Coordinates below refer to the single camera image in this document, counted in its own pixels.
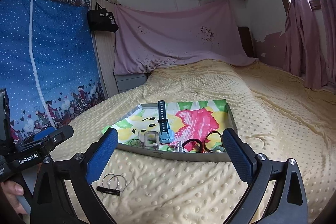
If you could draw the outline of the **left human hand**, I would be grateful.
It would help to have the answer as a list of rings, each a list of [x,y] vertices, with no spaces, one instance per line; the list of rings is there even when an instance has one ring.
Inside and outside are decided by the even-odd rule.
[[[22,204],[18,201],[17,196],[23,196],[24,190],[21,185],[14,181],[7,181],[1,183],[2,190],[9,200],[9,203],[12,205],[14,210],[18,214],[27,214],[26,210],[22,206]]]

